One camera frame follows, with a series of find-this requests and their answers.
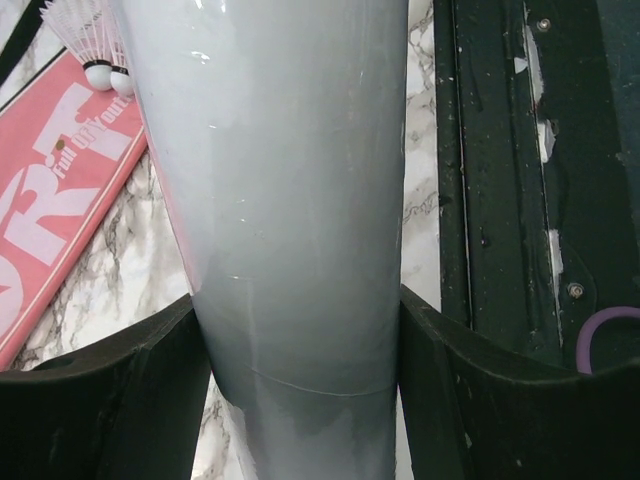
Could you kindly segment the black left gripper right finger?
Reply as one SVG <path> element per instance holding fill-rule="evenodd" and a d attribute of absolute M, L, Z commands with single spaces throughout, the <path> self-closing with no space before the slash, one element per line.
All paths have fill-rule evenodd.
<path fill-rule="evenodd" d="M 635 479 L 639 364 L 593 375 L 504 350 L 401 291 L 399 386 L 418 479 Z"/>

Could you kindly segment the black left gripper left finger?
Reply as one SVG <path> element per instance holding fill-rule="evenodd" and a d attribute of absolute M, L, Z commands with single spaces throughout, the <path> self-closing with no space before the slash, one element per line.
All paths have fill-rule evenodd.
<path fill-rule="evenodd" d="M 4 479 L 188 479 L 211 375 L 189 296 L 1 375 Z"/>

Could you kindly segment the white shuttlecock tube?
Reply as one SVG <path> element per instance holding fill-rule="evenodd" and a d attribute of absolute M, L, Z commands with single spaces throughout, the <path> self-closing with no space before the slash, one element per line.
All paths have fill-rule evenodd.
<path fill-rule="evenodd" d="M 248 479 L 391 479 L 404 1 L 115 1 Z"/>

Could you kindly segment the white shuttlecock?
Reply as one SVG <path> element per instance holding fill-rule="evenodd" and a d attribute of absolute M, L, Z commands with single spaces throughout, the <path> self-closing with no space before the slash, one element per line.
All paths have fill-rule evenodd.
<path fill-rule="evenodd" d="M 112 55 L 111 85 L 120 96 L 125 98 L 133 97 L 133 81 L 129 74 L 122 40 L 117 29 L 110 32 L 109 42 Z"/>
<path fill-rule="evenodd" d="M 111 90 L 112 57 L 101 2 L 45 1 L 40 16 L 82 66 L 89 85 Z"/>

